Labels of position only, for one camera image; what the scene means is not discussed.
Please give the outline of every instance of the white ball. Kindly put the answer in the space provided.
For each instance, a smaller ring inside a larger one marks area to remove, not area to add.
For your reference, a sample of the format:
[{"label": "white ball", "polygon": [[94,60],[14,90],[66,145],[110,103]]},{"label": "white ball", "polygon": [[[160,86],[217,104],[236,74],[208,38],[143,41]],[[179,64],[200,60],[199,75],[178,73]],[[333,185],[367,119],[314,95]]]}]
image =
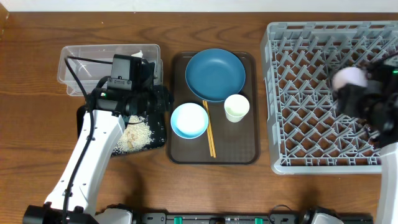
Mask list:
[{"label": "white ball", "polygon": [[339,90],[346,84],[367,87],[368,80],[366,79],[365,71],[356,67],[348,67],[338,71],[336,75],[333,76],[331,83],[334,90]]}]

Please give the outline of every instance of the blue plate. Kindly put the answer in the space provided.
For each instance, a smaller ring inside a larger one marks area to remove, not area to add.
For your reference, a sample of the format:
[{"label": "blue plate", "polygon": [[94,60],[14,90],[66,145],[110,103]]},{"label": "blue plate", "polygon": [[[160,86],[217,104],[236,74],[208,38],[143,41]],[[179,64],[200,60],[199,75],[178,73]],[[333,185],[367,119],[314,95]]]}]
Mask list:
[{"label": "blue plate", "polygon": [[198,104],[184,103],[173,111],[170,123],[175,134],[181,138],[194,139],[206,131],[209,117]]},{"label": "blue plate", "polygon": [[208,49],[192,57],[185,79],[196,96],[210,102],[222,102],[242,90],[246,72],[242,62],[231,52]]}]

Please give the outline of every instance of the clear plastic container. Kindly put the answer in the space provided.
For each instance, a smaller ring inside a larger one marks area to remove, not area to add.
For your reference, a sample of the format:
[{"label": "clear plastic container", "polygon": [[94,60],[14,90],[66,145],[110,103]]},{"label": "clear plastic container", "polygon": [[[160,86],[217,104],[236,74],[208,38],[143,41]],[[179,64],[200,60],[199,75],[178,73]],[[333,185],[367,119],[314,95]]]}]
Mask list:
[{"label": "clear plastic container", "polygon": [[[64,58],[68,55],[82,58],[90,58],[111,62],[114,54],[132,55],[140,52],[149,63],[155,62],[154,85],[163,82],[163,62],[160,59],[160,47],[157,44],[112,44],[112,45],[77,45],[66,46],[61,51],[58,65],[58,81],[67,85],[67,93],[70,96],[82,96],[79,86],[69,72]],[[103,63],[86,62],[81,60],[69,60],[77,77],[81,81],[87,93],[93,91],[98,81],[107,75],[111,75],[112,65]]]}]

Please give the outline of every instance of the green clamp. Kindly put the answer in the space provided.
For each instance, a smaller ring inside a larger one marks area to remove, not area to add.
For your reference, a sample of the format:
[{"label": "green clamp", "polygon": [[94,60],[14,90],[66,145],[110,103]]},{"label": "green clamp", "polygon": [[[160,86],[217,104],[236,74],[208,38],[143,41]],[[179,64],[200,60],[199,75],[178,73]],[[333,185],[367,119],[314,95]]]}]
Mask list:
[{"label": "green clamp", "polygon": [[262,218],[255,218],[254,219],[254,224],[262,224],[263,223],[263,220],[262,220]]},{"label": "green clamp", "polygon": [[174,224],[182,224],[182,217],[174,217]]}]

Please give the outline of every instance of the white wall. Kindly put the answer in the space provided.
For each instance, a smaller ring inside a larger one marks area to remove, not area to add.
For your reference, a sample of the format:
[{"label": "white wall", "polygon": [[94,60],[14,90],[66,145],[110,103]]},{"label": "white wall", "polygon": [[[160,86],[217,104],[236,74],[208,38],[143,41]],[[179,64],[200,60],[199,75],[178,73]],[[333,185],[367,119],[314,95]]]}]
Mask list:
[{"label": "white wall", "polygon": [[13,11],[398,12],[398,0],[0,0]]}]

